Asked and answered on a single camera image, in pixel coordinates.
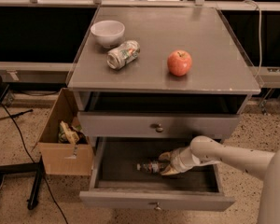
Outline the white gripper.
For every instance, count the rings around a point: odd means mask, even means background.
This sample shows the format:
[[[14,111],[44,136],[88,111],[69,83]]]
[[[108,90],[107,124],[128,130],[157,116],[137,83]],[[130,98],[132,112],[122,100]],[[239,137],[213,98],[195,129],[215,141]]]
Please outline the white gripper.
[[[158,160],[170,162],[170,165],[161,171],[161,175],[185,173],[200,164],[200,160],[192,154],[190,147],[180,147],[173,151],[163,152]]]

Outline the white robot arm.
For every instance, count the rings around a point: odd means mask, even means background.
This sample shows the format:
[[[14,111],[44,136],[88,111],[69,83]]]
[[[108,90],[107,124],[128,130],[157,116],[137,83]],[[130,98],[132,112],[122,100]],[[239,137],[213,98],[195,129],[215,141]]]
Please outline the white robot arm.
[[[225,163],[263,182],[257,224],[280,224],[280,149],[277,152],[225,146],[207,136],[196,136],[187,147],[163,152],[169,165],[162,175],[185,173],[196,166]]]

